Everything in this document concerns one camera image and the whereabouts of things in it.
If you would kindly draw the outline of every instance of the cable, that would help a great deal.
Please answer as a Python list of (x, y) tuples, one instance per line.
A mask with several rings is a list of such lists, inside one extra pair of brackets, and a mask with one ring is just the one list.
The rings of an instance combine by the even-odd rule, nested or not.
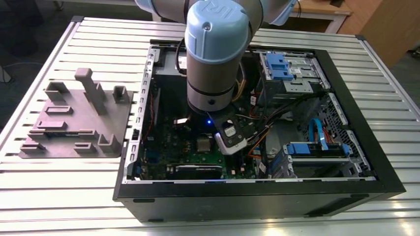
[(262, 101), (262, 114), (259, 115), (259, 120), (258, 122), (255, 123), (255, 126), (258, 127), (262, 123), (262, 120), (263, 120), (263, 116), (265, 116), (265, 112), (266, 112), (266, 91), (265, 91), (265, 77), (262, 75), (262, 71), (259, 70), (259, 63), (258, 63), (258, 60), (255, 58), (255, 54), (253, 53), (253, 50), (251, 48), (247, 48), (249, 49), (249, 52), (250, 52), (250, 55), (251, 55), (251, 58), (255, 62), (255, 65), (257, 65), (257, 71), (258, 71), (258, 76), (259, 76), (259, 80), (261, 80), (261, 84), (262, 84), (262, 96), (263, 96), (263, 101)]
[(241, 95), (242, 95), (242, 92), (243, 92), (243, 89), (245, 89), (245, 84), (246, 84), (246, 76), (245, 76), (245, 69), (243, 69), (242, 62), (238, 63), (238, 67), (241, 69), (242, 81), (241, 81), (238, 89), (237, 89), (237, 94), (231, 98), (231, 102), (235, 102), (241, 98)]
[(181, 69), (178, 67), (178, 51), (179, 51), (179, 48), (181, 48), (181, 45), (182, 45), (183, 42), (185, 42), (185, 38), (182, 38), (181, 41), (178, 42), (177, 47), (175, 47), (175, 51), (174, 51), (174, 66), (175, 66), (177, 72), (181, 75), (186, 75), (186, 69)]
[(42, 63), (35, 63), (35, 62), (18, 62), (18, 63), (13, 63), (10, 65), (6, 65), (2, 68), (7, 68), (7, 67), (11, 67), (11, 66), (23, 65), (23, 64), (43, 65)]
[(5, 66), (1, 66), (0, 65), (0, 69), (1, 69), (1, 79), (2, 79), (2, 81), (0, 81), (0, 83), (3, 83), (3, 84), (10, 84), (11, 82), (13, 82), (13, 79), (10, 78), (10, 80), (6, 82), (5, 81), (5, 68), (7, 68), (7, 67), (11, 67), (11, 66), (15, 66), (15, 65), (23, 65), (23, 64), (33, 64), (33, 65), (41, 65), (41, 66), (43, 66), (43, 64), (41, 64), (41, 63), (35, 63), (35, 62), (17, 62), (17, 63), (13, 63), (13, 64), (10, 64), (10, 65), (5, 65)]
[(251, 156), (250, 153), (253, 151), (253, 149), (255, 148), (255, 146), (259, 144), (259, 142), (262, 141), (262, 139), (265, 138), (267, 132), (265, 132), (265, 134), (259, 137), (259, 139), (257, 140), (257, 142), (254, 143), (253, 147), (250, 148), (247, 155), (246, 156)]
[(305, 100), (307, 100), (310, 98), (321, 97), (325, 95), (325, 93), (326, 92), (321, 91), (321, 92), (315, 92), (313, 94), (305, 94), (305, 95), (301, 95), (299, 97), (297, 97), (291, 102), (289, 102), (287, 104), (285, 104), (283, 106), (281, 106), (279, 108), (277, 108), (274, 110), (274, 112), (265, 119), (263, 124), (266, 125), (273, 120), (274, 117), (281, 116), (282, 114), (289, 112), (289, 110), (293, 107), (295, 107), (301, 102), (303, 102)]
[(301, 5), (299, 5), (299, 1), (298, 0), (297, 0), (297, 4), (298, 4), (297, 18), (299, 18), (299, 16), (301, 16)]
[(247, 117), (247, 116), (243, 116), (243, 115), (241, 115), (241, 114), (235, 114), (238, 117), (243, 117), (243, 118), (246, 118), (246, 119), (258, 119), (258, 118), (254, 118), (254, 117)]
[(153, 126), (153, 117), (154, 117), (154, 114), (153, 114), (153, 95), (151, 95), (151, 91), (149, 92), (150, 93), (150, 124), (149, 124), (149, 128), (146, 130), (146, 133), (141, 139), (141, 141), (143, 142), (146, 136), (149, 135), (150, 133), (150, 130), (151, 130), (151, 126)]

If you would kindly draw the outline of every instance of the slotted aluminum surface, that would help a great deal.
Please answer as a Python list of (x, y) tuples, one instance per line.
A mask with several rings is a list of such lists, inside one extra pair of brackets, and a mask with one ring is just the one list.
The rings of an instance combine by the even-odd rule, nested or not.
[(251, 44), (327, 50), (407, 191), (387, 201), (366, 203), (330, 218), (141, 224), (111, 201), (119, 159), (17, 156), (49, 81), (79, 89), (73, 73), (77, 67), (89, 67), (103, 89), (121, 85), (138, 92), (149, 40), (178, 40), (183, 29), (173, 23), (95, 18), (69, 24), (0, 135), (0, 234), (418, 235), (418, 111), (369, 45), (350, 35), (261, 29)]

